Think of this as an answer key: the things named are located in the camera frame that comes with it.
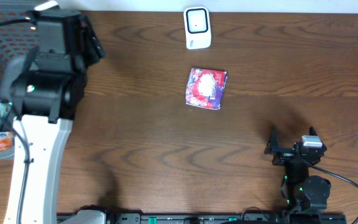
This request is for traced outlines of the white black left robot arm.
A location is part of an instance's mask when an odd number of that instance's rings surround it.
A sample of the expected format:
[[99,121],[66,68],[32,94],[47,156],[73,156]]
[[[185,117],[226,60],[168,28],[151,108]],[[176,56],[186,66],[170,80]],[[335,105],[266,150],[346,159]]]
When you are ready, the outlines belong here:
[[88,17],[47,1],[29,11],[40,42],[9,82],[14,165],[4,221],[56,223],[63,152],[88,67],[104,56]]

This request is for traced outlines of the red purple noodle packet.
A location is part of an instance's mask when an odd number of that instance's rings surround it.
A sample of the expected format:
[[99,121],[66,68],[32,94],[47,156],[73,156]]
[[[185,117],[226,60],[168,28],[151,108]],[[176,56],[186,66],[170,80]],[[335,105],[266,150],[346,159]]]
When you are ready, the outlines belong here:
[[187,105],[219,110],[227,80],[227,72],[192,68],[185,90]]

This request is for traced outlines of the orange tissue box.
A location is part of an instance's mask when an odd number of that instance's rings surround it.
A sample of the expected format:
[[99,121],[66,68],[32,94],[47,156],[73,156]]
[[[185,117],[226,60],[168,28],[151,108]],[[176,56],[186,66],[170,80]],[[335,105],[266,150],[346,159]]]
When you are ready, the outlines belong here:
[[14,145],[13,133],[11,131],[0,132],[0,151],[10,149]]

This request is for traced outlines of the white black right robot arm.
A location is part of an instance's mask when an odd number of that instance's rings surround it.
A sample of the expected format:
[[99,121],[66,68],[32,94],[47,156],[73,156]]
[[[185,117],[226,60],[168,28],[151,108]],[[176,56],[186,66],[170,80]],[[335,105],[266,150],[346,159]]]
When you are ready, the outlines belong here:
[[318,175],[310,175],[309,169],[318,164],[327,147],[316,134],[314,127],[309,134],[289,147],[280,147],[278,134],[272,127],[265,154],[273,156],[272,164],[283,166],[282,195],[294,212],[320,212],[327,209],[331,183]]

